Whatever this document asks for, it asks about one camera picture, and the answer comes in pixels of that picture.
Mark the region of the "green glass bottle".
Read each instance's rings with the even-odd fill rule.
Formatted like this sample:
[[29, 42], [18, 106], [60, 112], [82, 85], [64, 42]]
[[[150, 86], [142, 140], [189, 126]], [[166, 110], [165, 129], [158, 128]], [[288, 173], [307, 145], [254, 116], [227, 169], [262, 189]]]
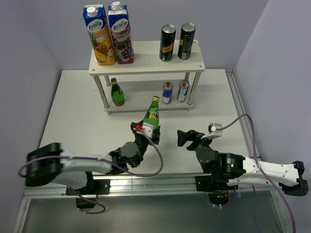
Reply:
[[116, 106], [122, 106], [125, 102], [124, 92], [121, 87], [118, 85], [116, 78], [111, 79], [112, 87], [111, 87], [111, 98], [113, 103]]
[[143, 119], [143, 123], [151, 124], [154, 126], [155, 129], [159, 128], [158, 104], [159, 104], [159, 96], [153, 96], [151, 105]]

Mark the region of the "silver energy can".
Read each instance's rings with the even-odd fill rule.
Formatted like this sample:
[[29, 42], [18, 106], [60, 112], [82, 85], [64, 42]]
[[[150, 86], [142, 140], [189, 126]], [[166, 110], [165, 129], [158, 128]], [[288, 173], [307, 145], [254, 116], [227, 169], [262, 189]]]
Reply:
[[178, 102], [185, 102], [186, 101], [188, 89], [189, 89], [189, 82], [187, 80], [182, 80], [179, 83], [179, 89], [178, 89], [178, 93], [177, 93], [177, 97], [176, 97]]
[[173, 84], [171, 82], [165, 82], [162, 90], [162, 102], [164, 104], [170, 104], [173, 95]]

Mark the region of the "black can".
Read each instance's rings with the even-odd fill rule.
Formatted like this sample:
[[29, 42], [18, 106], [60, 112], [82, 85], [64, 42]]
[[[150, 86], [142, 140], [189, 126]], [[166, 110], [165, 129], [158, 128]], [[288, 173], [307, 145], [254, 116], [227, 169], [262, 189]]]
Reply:
[[184, 23], [181, 27], [178, 57], [187, 60], [190, 57], [196, 27], [193, 23]]
[[166, 24], [161, 29], [159, 57], [162, 61], [168, 62], [173, 57], [175, 34], [176, 28], [172, 24]]

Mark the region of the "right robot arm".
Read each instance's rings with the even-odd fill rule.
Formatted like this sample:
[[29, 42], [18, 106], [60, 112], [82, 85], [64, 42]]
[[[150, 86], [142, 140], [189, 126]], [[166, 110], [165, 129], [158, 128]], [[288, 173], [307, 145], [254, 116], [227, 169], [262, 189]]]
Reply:
[[210, 147], [212, 140], [221, 136], [222, 131], [215, 126], [208, 133], [177, 131], [177, 145], [182, 147], [190, 141], [187, 150], [196, 153], [203, 170], [203, 175], [195, 177], [197, 191], [211, 193], [246, 185], [267, 188], [276, 185], [289, 196], [299, 197], [308, 193], [308, 182], [302, 177], [305, 171], [303, 162], [274, 164], [233, 153], [221, 153]]

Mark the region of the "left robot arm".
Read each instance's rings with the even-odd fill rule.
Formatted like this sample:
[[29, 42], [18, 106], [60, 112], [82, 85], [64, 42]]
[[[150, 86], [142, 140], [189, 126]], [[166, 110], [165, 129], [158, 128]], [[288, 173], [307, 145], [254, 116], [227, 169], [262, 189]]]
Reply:
[[149, 146], [159, 144], [160, 127], [152, 123], [131, 123], [135, 140], [104, 154], [78, 154], [62, 148], [61, 143], [50, 143], [27, 154], [27, 162], [19, 175], [26, 187], [40, 187], [49, 183], [66, 185], [89, 194], [94, 190], [93, 173], [133, 175], [143, 161]]

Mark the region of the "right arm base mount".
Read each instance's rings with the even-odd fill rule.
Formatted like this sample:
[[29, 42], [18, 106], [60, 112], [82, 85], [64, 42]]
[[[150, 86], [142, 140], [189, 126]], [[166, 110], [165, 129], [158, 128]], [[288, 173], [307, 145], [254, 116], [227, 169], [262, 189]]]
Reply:
[[237, 185], [229, 186], [229, 179], [214, 175], [195, 176], [197, 192], [207, 193], [212, 208], [227, 207], [236, 195]]

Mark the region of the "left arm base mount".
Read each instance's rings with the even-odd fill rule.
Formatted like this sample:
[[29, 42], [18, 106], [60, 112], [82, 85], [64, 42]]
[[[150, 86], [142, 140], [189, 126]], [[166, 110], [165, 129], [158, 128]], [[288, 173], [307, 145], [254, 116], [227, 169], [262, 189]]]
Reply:
[[66, 196], [75, 196], [77, 210], [83, 214], [96, 215], [105, 212], [106, 207], [98, 202], [99, 195], [108, 195], [110, 191], [110, 180], [94, 180], [91, 185], [75, 190], [66, 188]]

